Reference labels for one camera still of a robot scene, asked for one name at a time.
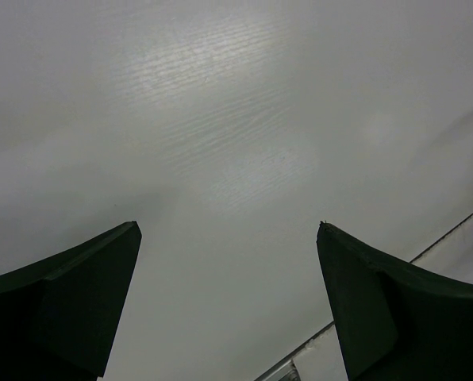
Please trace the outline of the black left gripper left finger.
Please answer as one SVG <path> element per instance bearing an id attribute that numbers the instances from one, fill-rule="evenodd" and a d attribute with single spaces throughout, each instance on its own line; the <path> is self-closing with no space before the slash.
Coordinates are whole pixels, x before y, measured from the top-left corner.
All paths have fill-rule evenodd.
<path id="1" fill-rule="evenodd" d="M 0 275 L 0 380 L 103 377 L 140 242 L 128 221 Z"/>

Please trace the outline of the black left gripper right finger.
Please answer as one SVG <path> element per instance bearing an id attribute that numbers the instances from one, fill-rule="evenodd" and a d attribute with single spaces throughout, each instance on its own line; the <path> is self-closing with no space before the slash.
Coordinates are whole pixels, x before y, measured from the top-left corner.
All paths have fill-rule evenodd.
<path id="1" fill-rule="evenodd" d="M 473 380 L 473 284 L 322 222 L 317 252 L 350 380 Z"/>

